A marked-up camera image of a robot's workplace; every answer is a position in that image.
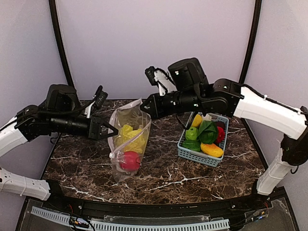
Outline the yellow white napa cabbage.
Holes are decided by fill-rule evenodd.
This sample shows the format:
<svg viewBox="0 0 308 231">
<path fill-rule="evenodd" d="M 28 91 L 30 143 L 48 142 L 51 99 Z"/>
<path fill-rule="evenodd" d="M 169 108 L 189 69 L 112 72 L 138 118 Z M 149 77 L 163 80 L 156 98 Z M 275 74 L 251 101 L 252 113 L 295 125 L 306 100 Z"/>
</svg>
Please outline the yellow white napa cabbage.
<svg viewBox="0 0 308 231">
<path fill-rule="evenodd" d="M 115 147 L 119 147 L 122 144 L 126 144 L 123 148 L 123 152 L 135 151 L 138 154 L 143 154 L 148 141 L 148 130 L 139 126 L 138 129 L 134 129 L 132 126 L 125 124 L 121 127 L 119 134 L 114 139 Z"/>
</svg>

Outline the clear zip top bag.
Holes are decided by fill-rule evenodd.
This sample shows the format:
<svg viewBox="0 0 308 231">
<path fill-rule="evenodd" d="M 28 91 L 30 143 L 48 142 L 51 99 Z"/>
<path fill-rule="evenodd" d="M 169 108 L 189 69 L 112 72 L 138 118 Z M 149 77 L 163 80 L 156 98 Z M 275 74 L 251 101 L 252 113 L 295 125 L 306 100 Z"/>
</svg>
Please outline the clear zip top bag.
<svg viewBox="0 0 308 231">
<path fill-rule="evenodd" d="M 121 182 L 134 176 L 141 167 L 152 120 L 140 109 L 142 99 L 117 108 L 109 123 L 118 130 L 108 138 L 113 177 Z"/>
</svg>

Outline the red apple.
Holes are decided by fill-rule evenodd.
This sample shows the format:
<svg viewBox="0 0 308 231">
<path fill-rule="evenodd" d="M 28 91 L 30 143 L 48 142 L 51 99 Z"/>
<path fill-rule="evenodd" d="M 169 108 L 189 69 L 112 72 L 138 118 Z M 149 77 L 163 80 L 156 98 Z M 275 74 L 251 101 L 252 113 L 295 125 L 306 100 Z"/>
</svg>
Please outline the red apple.
<svg viewBox="0 0 308 231">
<path fill-rule="evenodd" d="M 137 171 L 141 165 L 139 154 L 135 151 L 124 152 L 119 165 L 124 171 Z"/>
</svg>

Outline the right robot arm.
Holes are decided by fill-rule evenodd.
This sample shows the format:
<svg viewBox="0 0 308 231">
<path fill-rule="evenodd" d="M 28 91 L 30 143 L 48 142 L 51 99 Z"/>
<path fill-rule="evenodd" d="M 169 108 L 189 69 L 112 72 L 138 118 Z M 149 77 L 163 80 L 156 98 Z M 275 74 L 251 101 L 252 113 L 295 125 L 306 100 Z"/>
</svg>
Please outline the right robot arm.
<svg viewBox="0 0 308 231">
<path fill-rule="evenodd" d="M 257 180 L 258 194 L 271 194 L 292 168 L 307 162 L 306 107 L 290 107 L 225 78 L 210 84 L 197 58 L 175 62 L 167 71 L 150 66 L 145 75 L 159 89 L 141 105 L 152 119 L 185 112 L 218 113 L 252 120 L 284 134 L 275 159 Z"/>
</svg>

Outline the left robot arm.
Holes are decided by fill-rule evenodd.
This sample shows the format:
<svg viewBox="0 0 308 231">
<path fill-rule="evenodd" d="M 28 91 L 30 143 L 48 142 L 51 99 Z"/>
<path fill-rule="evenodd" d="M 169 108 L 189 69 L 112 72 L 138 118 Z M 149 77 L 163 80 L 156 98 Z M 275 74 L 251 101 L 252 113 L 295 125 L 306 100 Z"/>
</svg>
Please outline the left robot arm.
<svg viewBox="0 0 308 231">
<path fill-rule="evenodd" d="M 1 127 L 0 155 L 4 156 L 20 145 L 52 133 L 65 133 L 94 141 L 117 135 L 117 128 L 93 114 L 101 108 L 107 96 L 102 86 L 99 86 L 93 99 L 88 104 L 81 105 L 74 87 L 65 84 L 50 85 L 43 103 L 25 107 Z M 0 190 L 42 201 L 61 192 L 57 183 L 27 178 L 4 168 L 0 169 Z"/>
</svg>

